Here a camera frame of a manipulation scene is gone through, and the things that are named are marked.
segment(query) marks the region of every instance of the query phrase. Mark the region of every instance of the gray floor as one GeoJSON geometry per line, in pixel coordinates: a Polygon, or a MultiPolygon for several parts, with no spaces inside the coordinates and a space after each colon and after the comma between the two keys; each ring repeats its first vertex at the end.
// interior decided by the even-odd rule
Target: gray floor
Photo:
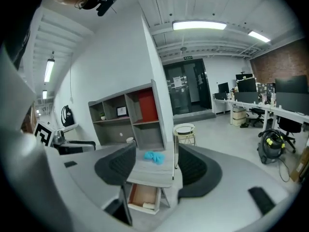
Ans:
{"type": "Polygon", "coordinates": [[[212,110],[204,110],[204,111],[199,111],[199,112],[194,112],[194,113],[188,113],[188,114],[179,114],[179,115],[174,115],[174,124],[182,124],[182,123],[191,123],[194,121],[199,121],[199,120],[205,120],[205,119],[210,119],[210,118],[215,118],[216,115],[212,112],[212,110]]]}
{"type": "MultiPolygon", "coordinates": [[[[229,114],[218,115],[214,119],[197,121],[193,124],[196,127],[198,146],[249,160],[275,178],[290,192],[297,187],[291,179],[288,183],[281,180],[278,162],[269,165],[261,163],[257,152],[257,145],[260,142],[258,133],[262,131],[262,125],[260,128],[254,128],[252,126],[249,126],[248,128],[236,127],[229,124],[229,114]]],[[[292,149],[290,145],[287,145],[287,150],[281,157],[284,159],[290,171],[292,171],[297,164],[299,157],[306,146],[308,132],[295,133],[294,137],[296,138],[296,153],[290,153],[289,151],[292,151],[292,149]]],[[[288,179],[286,167],[283,164],[280,164],[280,167],[283,179],[288,179]]]]}
{"type": "MultiPolygon", "coordinates": [[[[281,180],[278,162],[269,165],[263,165],[261,163],[256,150],[257,144],[260,141],[257,135],[261,131],[261,128],[253,128],[250,126],[242,129],[230,125],[229,114],[218,115],[216,118],[212,119],[196,121],[193,124],[196,127],[196,140],[198,146],[249,160],[271,175],[274,181],[277,181],[291,193],[299,188],[292,180],[289,180],[287,183],[281,180]]],[[[298,162],[300,154],[306,145],[308,132],[295,134],[295,138],[297,153],[291,154],[287,151],[282,156],[290,170],[292,170],[298,162]]],[[[285,166],[280,164],[280,167],[282,177],[287,179],[288,173],[285,166]]],[[[173,186],[165,189],[171,203],[171,208],[168,208],[167,205],[164,204],[164,201],[162,201],[160,211],[156,215],[130,209],[133,227],[141,232],[151,231],[160,225],[163,220],[168,219],[169,215],[177,206],[177,193],[180,188],[182,188],[182,174],[180,170],[177,169],[175,170],[173,186]]]]}
{"type": "Polygon", "coordinates": [[[199,112],[199,111],[205,111],[206,108],[201,107],[199,104],[191,104],[191,110],[192,112],[199,112]]]}

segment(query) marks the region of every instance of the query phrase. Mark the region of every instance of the office chair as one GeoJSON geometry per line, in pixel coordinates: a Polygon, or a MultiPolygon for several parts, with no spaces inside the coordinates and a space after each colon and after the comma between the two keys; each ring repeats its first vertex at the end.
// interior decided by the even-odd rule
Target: office chair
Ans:
{"type": "Polygon", "coordinates": [[[302,124],[283,117],[278,117],[277,122],[279,129],[286,131],[286,134],[283,136],[284,140],[289,143],[289,145],[293,148],[293,153],[295,153],[295,138],[289,137],[289,134],[300,133],[302,124]]]}
{"type": "Polygon", "coordinates": [[[251,122],[251,120],[255,120],[255,122],[253,123],[253,126],[255,127],[255,124],[258,123],[258,122],[261,122],[262,124],[264,123],[264,120],[261,119],[262,115],[264,115],[265,111],[262,110],[262,109],[259,109],[259,108],[252,108],[251,111],[254,113],[254,114],[257,114],[258,117],[257,118],[251,118],[249,119],[249,122],[251,122]]]}

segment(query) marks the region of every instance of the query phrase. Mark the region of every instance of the glass door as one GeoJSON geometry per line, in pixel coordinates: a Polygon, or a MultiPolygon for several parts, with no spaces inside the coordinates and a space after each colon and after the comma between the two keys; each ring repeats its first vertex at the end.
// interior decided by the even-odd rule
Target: glass door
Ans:
{"type": "Polygon", "coordinates": [[[207,76],[201,62],[194,63],[194,73],[197,79],[197,88],[200,105],[204,108],[211,109],[210,91],[207,76]]]}
{"type": "Polygon", "coordinates": [[[168,67],[165,69],[165,75],[168,82],[173,114],[191,112],[189,86],[183,66],[168,67]]]}

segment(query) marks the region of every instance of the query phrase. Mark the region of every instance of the sign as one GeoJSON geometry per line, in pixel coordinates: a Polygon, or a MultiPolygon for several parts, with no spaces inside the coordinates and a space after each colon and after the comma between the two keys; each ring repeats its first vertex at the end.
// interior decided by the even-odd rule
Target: sign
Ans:
{"type": "Polygon", "coordinates": [[[203,83],[203,80],[202,80],[202,77],[201,77],[201,74],[198,75],[198,84],[202,84],[203,83]]]}
{"type": "Polygon", "coordinates": [[[191,59],[193,59],[193,57],[192,56],[186,56],[186,57],[183,57],[183,59],[184,60],[191,60],[191,59]]]}
{"type": "Polygon", "coordinates": [[[178,76],[178,77],[173,77],[173,79],[174,79],[175,88],[176,88],[176,87],[182,87],[182,86],[183,86],[180,76],[178,76]]]}
{"type": "Polygon", "coordinates": [[[44,146],[50,146],[54,139],[55,130],[38,120],[34,128],[34,135],[44,146]]]}

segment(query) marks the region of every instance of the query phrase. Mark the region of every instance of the white wall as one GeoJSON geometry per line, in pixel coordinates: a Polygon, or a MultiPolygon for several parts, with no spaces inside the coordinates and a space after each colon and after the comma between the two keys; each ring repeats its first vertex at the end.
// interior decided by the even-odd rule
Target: white wall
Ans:
{"type": "Polygon", "coordinates": [[[185,64],[184,67],[184,72],[187,76],[187,82],[189,86],[189,92],[190,92],[190,99],[191,102],[199,102],[199,93],[198,93],[198,88],[197,88],[197,78],[194,73],[193,67],[195,64],[185,64]]]}
{"type": "Polygon", "coordinates": [[[102,18],[100,29],[93,40],[73,62],[55,97],[58,121],[64,105],[69,105],[74,120],[79,124],[80,139],[93,140],[96,136],[88,108],[96,101],[117,92],[151,82],[153,72],[142,24],[142,11],[134,5],[117,14],[102,18]]]}
{"type": "Polygon", "coordinates": [[[162,117],[163,117],[163,121],[162,121],[163,137],[164,137],[165,142],[173,142],[173,127],[174,127],[173,111],[172,111],[172,106],[170,103],[169,89],[168,89],[168,85],[166,82],[165,73],[163,70],[161,58],[158,55],[153,38],[149,33],[148,27],[144,19],[142,20],[142,22],[143,22],[147,47],[149,51],[152,71],[154,75],[154,80],[156,82],[158,95],[159,95],[159,102],[160,102],[161,112],[162,112],[162,117]]]}
{"type": "MultiPolygon", "coordinates": [[[[241,58],[203,58],[208,83],[211,93],[212,110],[214,111],[214,102],[212,95],[218,93],[218,84],[228,82],[229,89],[235,87],[236,74],[241,74],[243,68],[251,70],[248,60],[241,58]]],[[[222,112],[225,104],[217,104],[216,112],[222,112]]]]}

